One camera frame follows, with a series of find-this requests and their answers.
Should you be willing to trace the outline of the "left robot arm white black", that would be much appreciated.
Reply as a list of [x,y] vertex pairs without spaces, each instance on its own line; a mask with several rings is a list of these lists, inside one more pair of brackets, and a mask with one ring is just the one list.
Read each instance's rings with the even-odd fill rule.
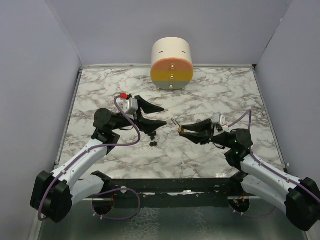
[[[123,107],[117,104],[119,99],[124,100]],[[143,117],[143,114],[163,112],[164,108],[139,95],[121,93],[113,101],[118,112],[107,108],[95,112],[91,139],[71,160],[51,172],[37,175],[30,206],[37,210],[39,221],[50,219],[59,223],[83,199],[93,195],[106,197],[111,190],[107,176],[97,171],[82,179],[83,174],[114,148],[134,146],[140,142],[142,133],[151,134],[167,124]]]

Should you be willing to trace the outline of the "brass long-shackle padlock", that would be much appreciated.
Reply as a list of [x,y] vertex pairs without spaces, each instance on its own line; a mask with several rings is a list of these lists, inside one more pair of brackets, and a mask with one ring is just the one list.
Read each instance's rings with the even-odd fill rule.
[[178,126],[178,133],[179,134],[182,134],[185,132],[185,129],[178,123],[178,121],[174,118],[171,118],[171,121],[176,125]]

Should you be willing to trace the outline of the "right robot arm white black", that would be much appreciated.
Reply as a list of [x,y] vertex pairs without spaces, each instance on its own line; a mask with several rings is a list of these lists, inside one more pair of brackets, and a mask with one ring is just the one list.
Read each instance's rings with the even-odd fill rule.
[[285,213],[288,220],[301,231],[309,231],[320,220],[320,189],[309,177],[300,179],[281,171],[252,152],[251,132],[238,128],[227,130],[226,124],[210,119],[182,125],[179,135],[194,144],[213,143],[221,149],[231,167],[244,174],[230,182],[229,189],[240,196],[244,192],[257,196]]

